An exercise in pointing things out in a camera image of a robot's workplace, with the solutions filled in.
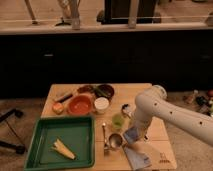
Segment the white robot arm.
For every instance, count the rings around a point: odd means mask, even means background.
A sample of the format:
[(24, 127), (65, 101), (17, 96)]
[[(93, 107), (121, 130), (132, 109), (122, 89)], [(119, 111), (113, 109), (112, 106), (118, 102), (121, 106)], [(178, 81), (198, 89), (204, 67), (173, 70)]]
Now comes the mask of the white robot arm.
[(167, 92), (159, 85), (154, 85), (135, 97), (136, 109), (132, 125), (139, 137), (146, 135), (152, 118), (158, 117), (213, 146), (213, 118), (175, 106), (167, 102), (166, 98)]

